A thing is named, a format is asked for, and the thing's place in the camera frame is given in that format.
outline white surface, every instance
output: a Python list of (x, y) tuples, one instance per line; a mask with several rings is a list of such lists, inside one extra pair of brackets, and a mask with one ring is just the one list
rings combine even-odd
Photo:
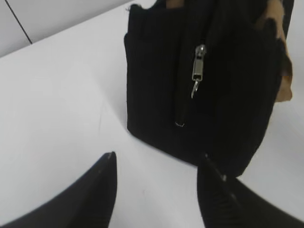
[[(154, 0), (139, 2), (149, 6)], [(126, 130), (123, 36), (129, 5), (0, 59), (0, 224), (50, 200), (103, 153), (116, 151), (111, 228), (203, 227), (196, 168)], [(294, 98), (276, 105), (264, 143), (241, 178), (302, 220), (303, 10), (304, 2), (296, 1), (288, 39)]]
[(5, 1), (0, 1), (0, 57), (29, 45)]
[(128, 1), (130, 0), (8, 0), (33, 42)]

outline white table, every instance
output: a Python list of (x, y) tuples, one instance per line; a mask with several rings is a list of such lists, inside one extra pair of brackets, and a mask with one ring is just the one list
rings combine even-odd
[[(144, 7), (154, 0), (138, 0)], [(117, 153), (111, 228), (202, 228), (196, 168), (126, 130), (123, 36), (130, 3), (0, 59), (0, 225), (63, 191)], [(294, 98), (275, 107), (241, 180), (304, 220), (304, 39), (296, 1), (289, 33)]]

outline black bag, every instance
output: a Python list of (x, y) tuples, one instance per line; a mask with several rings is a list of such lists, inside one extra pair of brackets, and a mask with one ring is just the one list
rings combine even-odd
[[(128, 130), (144, 142), (194, 165), (198, 165), (202, 154), (212, 157), (218, 143), (215, 134), (219, 101), (229, 93), (229, 77), (219, 81), (213, 76), (214, 69), (222, 67), (215, 66), (214, 61), (220, 57), (218, 44), (236, 28), (253, 25), (266, 2), (189, 0), (178, 9), (166, 9), (164, 0), (150, 9), (132, 5), (124, 38)], [(287, 13), (287, 25), (290, 15)], [(201, 79), (202, 64), (203, 81), (195, 92), (198, 83), (194, 81)], [(224, 173), (239, 176), (248, 166), (264, 137), (274, 101), (270, 103), (249, 146), (226, 148), (223, 144), (216, 152), (214, 158), (225, 157), (218, 162)]]

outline metal zipper pull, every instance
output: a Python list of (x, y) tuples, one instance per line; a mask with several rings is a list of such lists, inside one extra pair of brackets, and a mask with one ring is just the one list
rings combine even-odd
[(204, 57), (206, 51), (206, 46), (204, 44), (199, 45), (195, 49), (195, 58), (193, 63), (192, 81), (194, 86), (191, 93), (191, 98), (194, 98), (194, 94), (197, 92), (200, 82), (203, 80), (203, 70), (204, 70)]

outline dark line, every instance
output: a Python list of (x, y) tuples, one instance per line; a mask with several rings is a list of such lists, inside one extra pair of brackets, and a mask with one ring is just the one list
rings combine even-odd
[(23, 26), (21, 25), (19, 19), (17, 18), (15, 12), (14, 12), (13, 9), (11, 8), (10, 4), (8, 3), (7, 0), (5, 0), (5, 2), (6, 2), (6, 4), (7, 4), (7, 6), (9, 7), (11, 13), (14, 15), (14, 17), (15, 17), (16, 21), (18, 22), (19, 26), (21, 27), (21, 29), (22, 29), (24, 35), (27, 37), (29, 43), (30, 43), (30, 44), (33, 44), (33, 42), (30, 40), (29, 36), (27, 35), (26, 31), (24, 30)]

